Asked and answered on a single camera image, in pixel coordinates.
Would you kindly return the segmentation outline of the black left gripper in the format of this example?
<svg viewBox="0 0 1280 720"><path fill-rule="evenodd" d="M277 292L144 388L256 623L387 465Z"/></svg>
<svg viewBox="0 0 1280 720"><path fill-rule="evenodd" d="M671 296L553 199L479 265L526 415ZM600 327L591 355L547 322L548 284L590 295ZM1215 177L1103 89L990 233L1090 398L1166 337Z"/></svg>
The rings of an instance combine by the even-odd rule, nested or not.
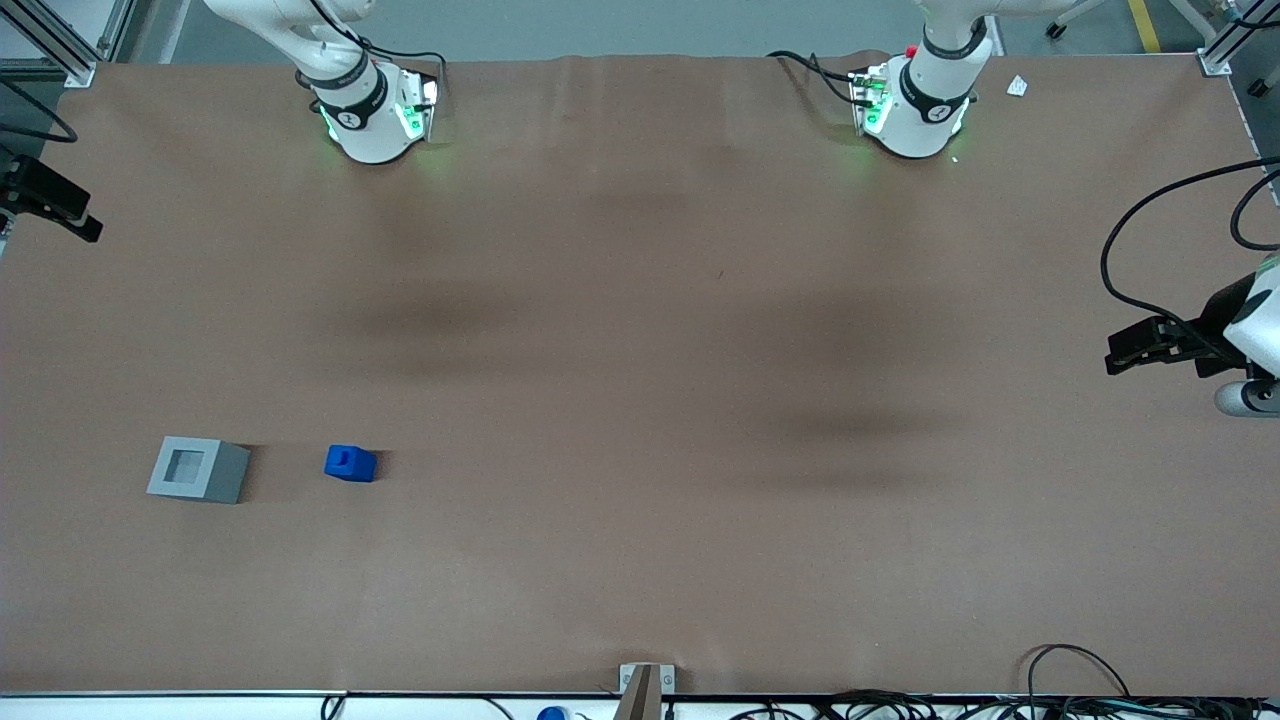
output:
<svg viewBox="0 0 1280 720"><path fill-rule="evenodd" d="M1248 373L1249 361L1225 338L1225 329L1245 304L1253 279L1253 275L1244 275L1206 301L1201 314L1188 322L1199 333L1199 340L1178 331L1175 345L1170 346L1174 331L1169 329L1165 316L1147 316L1112 333L1103 359L1106 373L1119 375L1138 366L1179 363L1190 363L1201 379L1228 372Z"/></svg>

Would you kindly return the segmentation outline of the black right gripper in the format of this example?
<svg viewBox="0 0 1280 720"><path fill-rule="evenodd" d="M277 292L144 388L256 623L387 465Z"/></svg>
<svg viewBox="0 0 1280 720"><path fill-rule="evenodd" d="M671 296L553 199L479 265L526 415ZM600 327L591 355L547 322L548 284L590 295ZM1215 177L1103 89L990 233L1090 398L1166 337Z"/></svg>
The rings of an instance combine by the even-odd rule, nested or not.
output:
<svg viewBox="0 0 1280 720"><path fill-rule="evenodd" d="M37 158L6 160L1 178L1 208L9 215L31 214L58 223L86 243L97 243L102 223L88 215L90 192Z"/></svg>

